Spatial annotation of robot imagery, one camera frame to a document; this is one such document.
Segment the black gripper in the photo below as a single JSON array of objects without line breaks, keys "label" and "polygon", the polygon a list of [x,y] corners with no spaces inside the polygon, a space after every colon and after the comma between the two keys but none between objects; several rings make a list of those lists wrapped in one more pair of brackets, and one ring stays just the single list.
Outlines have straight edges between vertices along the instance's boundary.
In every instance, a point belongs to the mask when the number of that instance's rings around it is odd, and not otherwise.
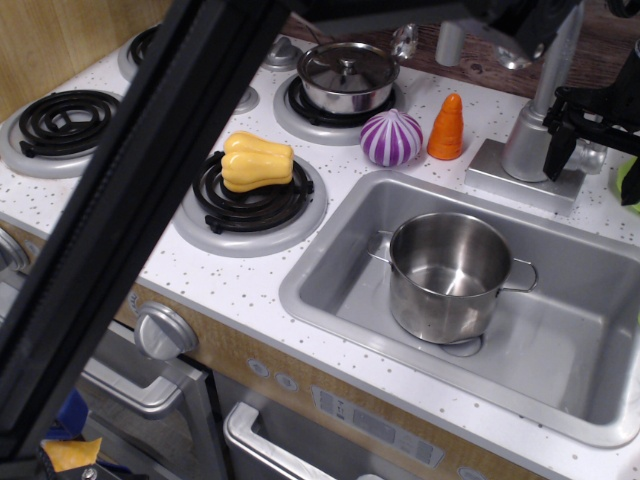
[{"label": "black gripper", "polygon": [[[615,81],[603,88],[558,87],[543,125],[552,134],[543,171],[555,182],[577,137],[615,150],[639,149],[639,41]],[[639,203],[639,159],[621,167],[621,203]]]}]

